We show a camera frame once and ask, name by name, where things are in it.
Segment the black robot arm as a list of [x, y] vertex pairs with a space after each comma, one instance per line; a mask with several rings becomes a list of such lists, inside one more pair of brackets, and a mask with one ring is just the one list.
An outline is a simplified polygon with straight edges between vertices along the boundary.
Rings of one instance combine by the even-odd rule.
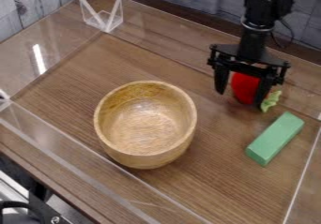
[[293, 0], [244, 0], [247, 10], [241, 17], [244, 31], [240, 43], [210, 45], [208, 65], [213, 68], [216, 91], [225, 94], [232, 72], [257, 78], [259, 88], [253, 97], [257, 107], [272, 87], [284, 83], [292, 67], [291, 62], [269, 53], [267, 48], [268, 35], [275, 24], [292, 13], [292, 5]]

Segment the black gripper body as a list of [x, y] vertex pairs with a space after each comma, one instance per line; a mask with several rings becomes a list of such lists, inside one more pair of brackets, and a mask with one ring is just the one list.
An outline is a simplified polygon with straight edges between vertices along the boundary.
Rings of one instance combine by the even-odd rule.
[[273, 85], [283, 84], [292, 64], [280, 59], [268, 51], [264, 51], [259, 59], [251, 59], [238, 55], [236, 44], [212, 44], [208, 65], [213, 70], [216, 65], [226, 66], [232, 72], [240, 72], [256, 78], [273, 76]]

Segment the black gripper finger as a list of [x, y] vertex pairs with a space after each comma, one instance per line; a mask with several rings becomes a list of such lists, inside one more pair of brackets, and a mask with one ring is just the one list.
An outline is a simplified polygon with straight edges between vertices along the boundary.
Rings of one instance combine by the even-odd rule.
[[214, 69], [214, 85], [220, 94], [225, 93], [230, 78], [230, 70], [226, 66], [217, 64]]
[[256, 96], [255, 96], [255, 106], [260, 107], [261, 103], [272, 89], [273, 86], [273, 76], [268, 75], [260, 80]]

